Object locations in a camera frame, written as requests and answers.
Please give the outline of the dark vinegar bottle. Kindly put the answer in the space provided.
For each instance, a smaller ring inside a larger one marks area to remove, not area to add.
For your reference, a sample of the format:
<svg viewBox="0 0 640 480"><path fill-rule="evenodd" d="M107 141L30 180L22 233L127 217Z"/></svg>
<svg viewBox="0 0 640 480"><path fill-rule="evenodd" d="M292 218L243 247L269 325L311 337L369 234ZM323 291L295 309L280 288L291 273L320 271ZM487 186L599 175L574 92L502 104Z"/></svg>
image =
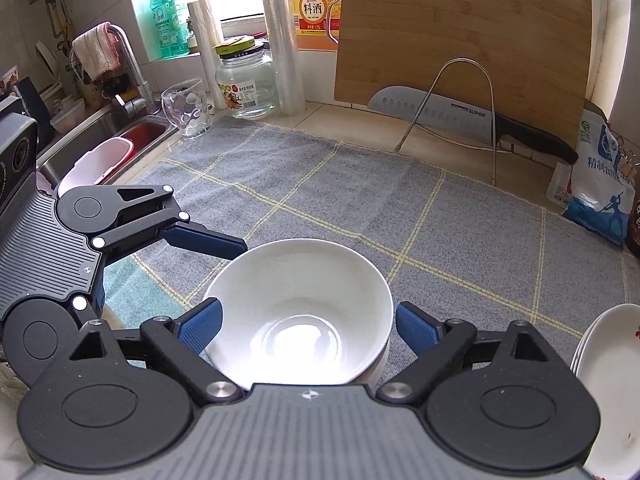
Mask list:
<svg viewBox="0 0 640 480"><path fill-rule="evenodd" d="M625 244L629 251L640 258L640 198L636 196L634 206L629 214Z"/></svg>

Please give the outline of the glass jar green lid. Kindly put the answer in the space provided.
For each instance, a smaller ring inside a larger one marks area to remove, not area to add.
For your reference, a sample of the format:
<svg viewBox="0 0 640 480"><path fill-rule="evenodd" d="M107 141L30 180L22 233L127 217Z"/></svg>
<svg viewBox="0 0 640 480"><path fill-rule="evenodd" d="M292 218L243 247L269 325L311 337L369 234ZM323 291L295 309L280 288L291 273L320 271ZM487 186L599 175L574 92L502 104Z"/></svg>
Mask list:
<svg viewBox="0 0 640 480"><path fill-rule="evenodd" d="M236 36L217 44L215 79L236 118L257 119L279 107L276 71L269 50L253 36Z"/></svg>

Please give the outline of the pink white dish towel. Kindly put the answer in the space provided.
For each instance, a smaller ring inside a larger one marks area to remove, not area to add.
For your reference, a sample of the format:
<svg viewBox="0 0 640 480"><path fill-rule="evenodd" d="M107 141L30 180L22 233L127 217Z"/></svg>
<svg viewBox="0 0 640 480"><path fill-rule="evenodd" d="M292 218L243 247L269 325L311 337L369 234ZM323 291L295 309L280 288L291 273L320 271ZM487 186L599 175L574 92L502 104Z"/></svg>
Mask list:
<svg viewBox="0 0 640 480"><path fill-rule="evenodd" d="M91 80L97 80L122 66L118 40L110 31L110 26L110 22L96 25L76 37L72 43L76 58Z"/></svg>

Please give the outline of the white blue salt bag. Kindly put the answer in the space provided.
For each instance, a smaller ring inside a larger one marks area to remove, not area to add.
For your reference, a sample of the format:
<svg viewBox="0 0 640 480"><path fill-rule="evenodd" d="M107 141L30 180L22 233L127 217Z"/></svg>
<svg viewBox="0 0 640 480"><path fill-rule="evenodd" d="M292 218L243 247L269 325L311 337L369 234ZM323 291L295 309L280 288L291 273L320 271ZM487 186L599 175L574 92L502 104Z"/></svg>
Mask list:
<svg viewBox="0 0 640 480"><path fill-rule="evenodd" d="M620 142L601 114L584 110L574 164L555 165L546 196L563 217L620 247L627 236L634 185L623 170Z"/></svg>

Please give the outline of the grey checked cloth mat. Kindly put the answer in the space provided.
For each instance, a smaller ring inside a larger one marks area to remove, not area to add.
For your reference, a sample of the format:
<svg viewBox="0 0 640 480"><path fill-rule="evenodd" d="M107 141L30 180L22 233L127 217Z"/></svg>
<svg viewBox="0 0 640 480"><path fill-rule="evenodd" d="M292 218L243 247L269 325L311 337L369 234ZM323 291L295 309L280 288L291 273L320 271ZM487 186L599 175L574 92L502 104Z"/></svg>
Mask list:
<svg viewBox="0 0 640 480"><path fill-rule="evenodd" d="M167 184L250 246L318 238L367 257L396 301L482 330L532 322L570 359L603 311L639 299L628 252L544 208L410 157L226 119L132 178Z"/></svg>

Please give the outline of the clear glass mug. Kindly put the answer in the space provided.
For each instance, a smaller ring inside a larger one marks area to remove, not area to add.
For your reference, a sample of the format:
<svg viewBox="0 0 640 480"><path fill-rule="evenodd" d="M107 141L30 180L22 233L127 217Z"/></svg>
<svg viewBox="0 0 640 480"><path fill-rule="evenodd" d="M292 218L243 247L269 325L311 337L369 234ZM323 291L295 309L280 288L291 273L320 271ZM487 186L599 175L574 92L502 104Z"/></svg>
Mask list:
<svg viewBox="0 0 640 480"><path fill-rule="evenodd" d="M201 136L212 124L202 78L192 78L173 84L163 91L160 104L171 125L176 127L186 139Z"/></svg>

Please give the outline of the white bowl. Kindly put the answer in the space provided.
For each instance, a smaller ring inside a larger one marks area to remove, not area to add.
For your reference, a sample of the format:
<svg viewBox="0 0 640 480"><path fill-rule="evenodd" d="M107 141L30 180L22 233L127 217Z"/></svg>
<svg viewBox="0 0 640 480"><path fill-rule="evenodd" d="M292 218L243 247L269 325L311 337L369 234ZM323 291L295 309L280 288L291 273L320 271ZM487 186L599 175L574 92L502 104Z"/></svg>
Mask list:
<svg viewBox="0 0 640 480"><path fill-rule="evenodd" d="M384 276L327 240L255 247L225 266L206 294L224 314L206 356L245 390L350 384L390 342L394 305Z"/></svg>
<svg viewBox="0 0 640 480"><path fill-rule="evenodd" d="M375 389L376 385L380 382L381 377L386 367L388 355L390 354L390 343L386 342L384 349L376 357L376 359L369 365L369 367L356 377L352 383L367 385L370 389Z"/></svg>

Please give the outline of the tall plastic wrap roll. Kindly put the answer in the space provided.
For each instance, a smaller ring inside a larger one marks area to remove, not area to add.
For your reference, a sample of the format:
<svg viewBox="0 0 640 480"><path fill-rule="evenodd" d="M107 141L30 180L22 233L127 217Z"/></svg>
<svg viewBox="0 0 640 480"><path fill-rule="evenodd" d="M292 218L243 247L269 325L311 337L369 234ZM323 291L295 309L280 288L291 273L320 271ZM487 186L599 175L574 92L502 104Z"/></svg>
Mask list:
<svg viewBox="0 0 640 480"><path fill-rule="evenodd" d="M302 114L305 97L290 0L262 0L281 113Z"/></svg>

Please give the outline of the green dish soap bottle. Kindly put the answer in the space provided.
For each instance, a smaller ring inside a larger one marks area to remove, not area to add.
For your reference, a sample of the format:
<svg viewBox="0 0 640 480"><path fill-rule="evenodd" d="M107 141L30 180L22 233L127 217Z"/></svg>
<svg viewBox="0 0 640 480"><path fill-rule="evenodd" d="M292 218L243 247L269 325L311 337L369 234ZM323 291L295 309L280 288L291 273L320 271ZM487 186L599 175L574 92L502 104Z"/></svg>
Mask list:
<svg viewBox="0 0 640 480"><path fill-rule="evenodd" d="M189 52L189 29L183 0L150 0L150 10L162 58Z"/></svg>

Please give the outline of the red white sink basin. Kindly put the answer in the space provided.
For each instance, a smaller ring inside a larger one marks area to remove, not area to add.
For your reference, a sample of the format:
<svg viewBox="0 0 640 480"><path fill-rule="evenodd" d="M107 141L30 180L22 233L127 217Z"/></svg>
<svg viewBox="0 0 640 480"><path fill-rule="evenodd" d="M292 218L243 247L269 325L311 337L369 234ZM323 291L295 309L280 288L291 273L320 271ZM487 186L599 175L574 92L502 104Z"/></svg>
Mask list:
<svg viewBox="0 0 640 480"><path fill-rule="evenodd" d="M160 122L139 122L119 136L107 139L82 155L56 188L58 196L72 188L100 185L113 174L143 155L169 130Z"/></svg>

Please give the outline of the orange cooking wine jug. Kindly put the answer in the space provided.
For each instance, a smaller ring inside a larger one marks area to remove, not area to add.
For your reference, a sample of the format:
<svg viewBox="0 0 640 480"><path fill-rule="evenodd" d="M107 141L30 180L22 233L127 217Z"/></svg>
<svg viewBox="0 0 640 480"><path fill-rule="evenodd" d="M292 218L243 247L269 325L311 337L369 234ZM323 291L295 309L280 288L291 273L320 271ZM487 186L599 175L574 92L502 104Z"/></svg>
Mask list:
<svg viewBox="0 0 640 480"><path fill-rule="evenodd" d="M340 36L341 3L335 0L291 0L297 47L333 51Z"/></svg>

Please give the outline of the white plate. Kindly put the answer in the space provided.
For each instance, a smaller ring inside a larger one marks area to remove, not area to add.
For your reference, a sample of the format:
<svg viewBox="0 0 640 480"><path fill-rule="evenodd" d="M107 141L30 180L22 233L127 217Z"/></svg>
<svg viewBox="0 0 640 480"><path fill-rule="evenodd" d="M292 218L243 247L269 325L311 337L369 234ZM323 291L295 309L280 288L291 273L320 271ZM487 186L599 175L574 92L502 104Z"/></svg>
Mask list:
<svg viewBox="0 0 640 480"><path fill-rule="evenodd" d="M578 342L578 345L575 349L574 356L572 357L572 362L570 362L570 370L575 375L578 374L578 367L579 367L580 361L582 360L582 354L584 353L584 347L587 342L587 339L589 338L591 332L596 327L596 325L600 322L600 319L603 318L606 314L608 314L608 311L604 311L603 313L601 313L597 318L593 320L593 322L585 330L585 333L582 334L582 338L580 338L580 341Z"/></svg>
<svg viewBox="0 0 640 480"><path fill-rule="evenodd" d="M607 311L587 339L576 375L601 416L585 468L598 479L637 479L639 307L619 304Z"/></svg>

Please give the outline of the steel kitchen faucet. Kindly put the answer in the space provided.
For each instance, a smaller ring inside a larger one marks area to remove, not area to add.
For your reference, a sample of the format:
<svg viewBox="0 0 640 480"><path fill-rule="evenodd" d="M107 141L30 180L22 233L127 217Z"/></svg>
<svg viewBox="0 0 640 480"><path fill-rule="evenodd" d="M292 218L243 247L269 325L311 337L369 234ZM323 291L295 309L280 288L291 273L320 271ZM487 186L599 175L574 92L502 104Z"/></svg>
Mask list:
<svg viewBox="0 0 640 480"><path fill-rule="evenodd" d="M137 90L138 97L134 100L122 101L122 107L128 108L128 114L130 116L151 115L155 113L157 111L157 105L152 96L151 88L148 81L142 74L142 70L136 59L136 56L134 55L134 50L132 50L126 32L120 26L112 23L110 26L110 31L114 32L118 40L118 53L120 62L122 62L122 66L120 66L119 70L114 70L114 72L107 73L97 80L91 80L89 76L84 72L84 69L76 58L73 46L72 50L70 51L70 64L72 64L73 68L75 68L76 66L80 67L80 73L78 75L78 78L80 80L88 78L91 82L98 82L99 84L103 84L104 81L107 81L107 79L113 79L116 76L127 73L129 81L132 84L132 88Z"/></svg>

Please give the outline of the bamboo cutting board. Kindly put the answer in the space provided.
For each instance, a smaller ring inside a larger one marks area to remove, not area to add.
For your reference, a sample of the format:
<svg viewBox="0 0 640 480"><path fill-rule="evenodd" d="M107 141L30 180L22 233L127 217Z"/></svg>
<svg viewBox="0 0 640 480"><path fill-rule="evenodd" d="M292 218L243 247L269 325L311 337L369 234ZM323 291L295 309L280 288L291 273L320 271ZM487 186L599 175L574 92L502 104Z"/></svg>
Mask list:
<svg viewBox="0 0 640 480"><path fill-rule="evenodd" d="M591 0L342 0L334 98L433 89L574 145Z"/></svg>

